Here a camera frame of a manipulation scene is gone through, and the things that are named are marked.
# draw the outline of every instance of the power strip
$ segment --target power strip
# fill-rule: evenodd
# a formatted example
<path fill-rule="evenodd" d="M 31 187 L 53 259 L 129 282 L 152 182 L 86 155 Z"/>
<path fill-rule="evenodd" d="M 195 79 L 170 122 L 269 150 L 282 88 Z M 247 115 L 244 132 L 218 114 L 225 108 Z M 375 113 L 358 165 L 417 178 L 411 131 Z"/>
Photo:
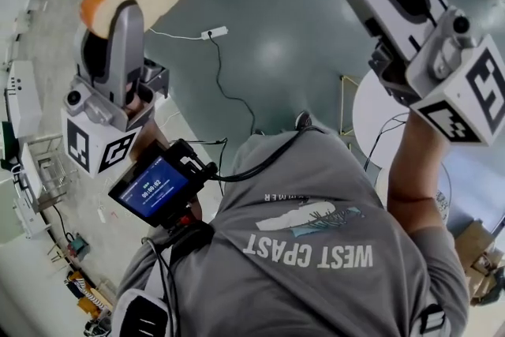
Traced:
<path fill-rule="evenodd" d="M 202 32 L 202 39 L 216 38 L 220 36 L 225 36 L 228 34 L 228 28 L 224 25 L 222 27 L 213 28 L 212 30 L 207 30 Z"/>

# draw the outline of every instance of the gray t-shirt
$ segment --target gray t-shirt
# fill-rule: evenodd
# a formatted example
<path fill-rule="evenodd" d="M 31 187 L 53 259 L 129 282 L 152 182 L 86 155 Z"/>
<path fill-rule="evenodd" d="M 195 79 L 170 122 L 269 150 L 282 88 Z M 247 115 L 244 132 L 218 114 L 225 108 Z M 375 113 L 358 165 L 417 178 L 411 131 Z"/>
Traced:
<path fill-rule="evenodd" d="M 252 136 L 236 171 L 292 136 Z M 452 236 L 409 237 L 333 135 L 305 133 L 261 174 L 227 184 L 211 224 L 212 243 L 174 265 L 183 336 L 408 336 L 428 290 L 452 335 L 464 330 L 469 296 Z M 154 261 L 143 246 L 120 293 L 143 289 Z"/>

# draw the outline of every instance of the small display screen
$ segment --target small display screen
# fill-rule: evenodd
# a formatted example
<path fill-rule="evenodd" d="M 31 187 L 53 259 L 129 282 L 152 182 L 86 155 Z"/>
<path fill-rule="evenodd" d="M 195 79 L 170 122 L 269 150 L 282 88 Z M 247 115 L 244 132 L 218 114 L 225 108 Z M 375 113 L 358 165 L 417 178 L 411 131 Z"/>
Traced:
<path fill-rule="evenodd" d="M 188 180 L 160 156 L 119 199 L 148 218 L 187 183 Z"/>

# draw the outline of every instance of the man's arm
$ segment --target man's arm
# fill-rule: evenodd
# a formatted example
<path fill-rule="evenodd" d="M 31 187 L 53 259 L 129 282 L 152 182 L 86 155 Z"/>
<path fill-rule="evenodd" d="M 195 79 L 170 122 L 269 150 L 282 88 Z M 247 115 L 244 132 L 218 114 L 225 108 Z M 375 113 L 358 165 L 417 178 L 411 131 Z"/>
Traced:
<path fill-rule="evenodd" d="M 387 191 L 387 210 L 407 234 L 426 227 L 444 227 L 435 196 L 447 147 L 442 135 L 410 112 Z"/>

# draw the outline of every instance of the white marker cube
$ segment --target white marker cube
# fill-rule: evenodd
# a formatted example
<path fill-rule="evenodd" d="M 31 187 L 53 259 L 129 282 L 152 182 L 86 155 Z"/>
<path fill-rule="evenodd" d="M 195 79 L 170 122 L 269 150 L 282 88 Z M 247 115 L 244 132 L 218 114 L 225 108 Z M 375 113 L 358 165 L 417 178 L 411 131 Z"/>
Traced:
<path fill-rule="evenodd" d="M 462 65 L 410 107 L 452 144 L 491 145 L 505 124 L 505 64 L 490 35 Z"/>
<path fill-rule="evenodd" d="M 94 178 L 128 156 L 141 127 L 124 133 L 112 125 L 91 122 L 85 112 L 72 117 L 62 108 L 62 129 L 65 153 Z"/>

